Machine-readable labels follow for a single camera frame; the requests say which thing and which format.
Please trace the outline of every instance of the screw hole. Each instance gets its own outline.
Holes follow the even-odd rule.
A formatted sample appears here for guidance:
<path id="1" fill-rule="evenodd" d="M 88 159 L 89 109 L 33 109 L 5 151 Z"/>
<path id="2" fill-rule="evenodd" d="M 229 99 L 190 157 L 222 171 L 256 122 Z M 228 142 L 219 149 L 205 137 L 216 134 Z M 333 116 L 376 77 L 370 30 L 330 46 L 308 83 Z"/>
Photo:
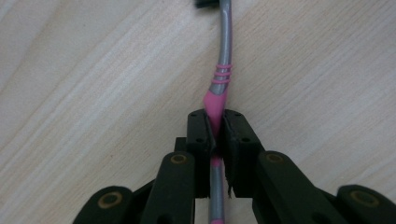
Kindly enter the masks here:
<path id="1" fill-rule="evenodd" d="M 318 224 L 331 224 L 329 218 L 321 213 L 312 214 L 312 220 L 314 220 Z"/>
<path id="2" fill-rule="evenodd" d="M 374 195 L 361 190 L 353 190 L 350 192 L 350 196 L 355 202 L 367 207 L 377 207 L 379 205 L 379 200 Z"/>
<path id="3" fill-rule="evenodd" d="M 119 193 L 118 191 L 113 191 L 100 197 L 98 201 L 98 205 L 102 209 L 107 209 L 114 207 L 121 202 L 122 202 L 122 194 Z"/>
<path id="4" fill-rule="evenodd" d="M 181 164 L 187 161 L 187 157 L 184 155 L 175 155 L 171 157 L 171 162 L 174 164 Z"/>
<path id="5" fill-rule="evenodd" d="M 281 156 L 278 156 L 276 154 L 268 154 L 265 157 L 268 161 L 273 162 L 273 163 L 279 163 L 279 162 L 283 162 L 283 158 Z"/>
<path id="6" fill-rule="evenodd" d="M 157 224 L 172 224 L 172 223 L 173 223 L 173 221 L 172 221 L 171 216 L 169 216 L 167 214 L 159 216 L 157 219 Z"/>

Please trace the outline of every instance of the pink tape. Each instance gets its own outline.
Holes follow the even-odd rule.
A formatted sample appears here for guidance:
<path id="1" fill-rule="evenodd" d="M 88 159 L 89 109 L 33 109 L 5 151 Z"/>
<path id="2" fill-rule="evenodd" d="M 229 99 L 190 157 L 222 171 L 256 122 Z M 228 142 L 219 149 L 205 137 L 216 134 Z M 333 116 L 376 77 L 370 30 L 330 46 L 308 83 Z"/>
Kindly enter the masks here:
<path id="1" fill-rule="evenodd" d="M 224 224 L 223 219 L 215 219 L 210 222 L 210 224 Z"/>
<path id="2" fill-rule="evenodd" d="M 221 118 L 224 111 L 227 90 L 222 95 L 216 95 L 208 91 L 204 97 L 206 114 L 209 117 L 210 126 L 215 137 L 219 135 Z"/>
<path id="3" fill-rule="evenodd" d="M 212 158 L 210 158 L 210 164 L 213 167 L 219 167 L 221 166 L 221 158 L 218 156 L 212 156 Z"/>

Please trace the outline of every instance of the wood grain surface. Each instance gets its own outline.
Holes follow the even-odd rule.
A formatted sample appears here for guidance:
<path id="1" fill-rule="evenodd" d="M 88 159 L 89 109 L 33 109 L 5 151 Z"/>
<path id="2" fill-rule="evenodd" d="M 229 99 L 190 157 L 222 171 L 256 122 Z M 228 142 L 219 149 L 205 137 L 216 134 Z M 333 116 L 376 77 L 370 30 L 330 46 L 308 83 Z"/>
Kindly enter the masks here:
<path id="1" fill-rule="evenodd" d="M 233 1 L 227 107 L 317 187 L 396 202 L 395 12 Z M 97 190 L 153 179 L 203 107 L 218 45 L 219 12 L 191 0 L 0 1 L 0 223 L 71 223 Z M 247 199 L 226 216 L 256 222 Z"/>

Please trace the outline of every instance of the wooden table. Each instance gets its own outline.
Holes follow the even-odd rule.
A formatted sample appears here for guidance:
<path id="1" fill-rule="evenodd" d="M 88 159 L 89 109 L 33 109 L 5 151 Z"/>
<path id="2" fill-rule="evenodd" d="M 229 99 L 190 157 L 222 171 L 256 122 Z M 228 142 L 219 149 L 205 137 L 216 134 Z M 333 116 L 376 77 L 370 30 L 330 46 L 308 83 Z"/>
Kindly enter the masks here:
<path id="1" fill-rule="evenodd" d="M 319 188 L 396 202 L 395 1 L 234 1 L 233 82 L 268 150 Z M 190 0 L 0 3 L 0 223 L 71 223 L 97 190 L 153 179 L 219 54 Z M 206 223 L 198 200 L 195 223 Z M 227 223 L 255 223 L 226 199 Z"/>

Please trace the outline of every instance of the black plastic part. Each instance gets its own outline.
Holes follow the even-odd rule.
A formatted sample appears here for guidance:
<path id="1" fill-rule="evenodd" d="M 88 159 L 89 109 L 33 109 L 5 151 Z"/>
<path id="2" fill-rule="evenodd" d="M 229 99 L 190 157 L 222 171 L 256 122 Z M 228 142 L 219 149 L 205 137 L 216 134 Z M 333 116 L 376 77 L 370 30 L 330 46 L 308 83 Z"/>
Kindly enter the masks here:
<path id="1" fill-rule="evenodd" d="M 141 224 L 193 223 L 194 165 L 188 152 L 172 152 L 163 158 Z"/>
<path id="2" fill-rule="evenodd" d="M 258 192 L 265 192 L 281 223 L 347 223 L 284 154 L 274 151 L 260 153 L 257 175 L 260 180 Z M 253 200 L 260 203 L 263 198 Z M 254 212 L 256 217 L 268 213 L 262 210 Z"/>
<path id="3" fill-rule="evenodd" d="M 145 210 L 154 181 L 155 180 L 148 182 L 145 186 L 133 193 L 134 202 L 131 207 L 131 213 L 134 214 L 134 222 L 132 223 L 140 223 L 140 219 L 142 218 L 143 212 Z"/>
<path id="4" fill-rule="evenodd" d="M 177 139 L 175 150 L 182 148 Z M 216 148 L 216 142 L 210 129 L 206 112 L 196 110 L 188 116 L 186 151 L 195 158 L 195 197 L 207 198 L 210 194 L 210 155 Z"/>
<path id="5" fill-rule="evenodd" d="M 185 137 L 177 137 L 175 141 L 174 151 L 187 151 L 186 140 L 187 138 Z"/>
<path id="6" fill-rule="evenodd" d="M 343 186 L 336 200 L 351 223 L 396 223 L 396 205 L 375 190 L 359 185 Z"/>
<path id="7" fill-rule="evenodd" d="M 219 0 L 195 0 L 195 7 L 218 7 Z"/>
<path id="8" fill-rule="evenodd" d="M 74 224 L 123 224 L 134 220 L 132 192 L 124 187 L 101 189 L 85 203 Z"/>
<path id="9" fill-rule="evenodd" d="M 264 151 L 262 143 L 248 124 L 245 116 L 225 110 L 220 150 L 224 158 L 225 175 L 237 198 L 252 198 L 256 182 L 256 161 Z"/>
<path id="10" fill-rule="evenodd" d="M 257 190 L 253 196 L 253 213 L 258 224 L 279 224 L 280 219 L 264 189 Z"/>

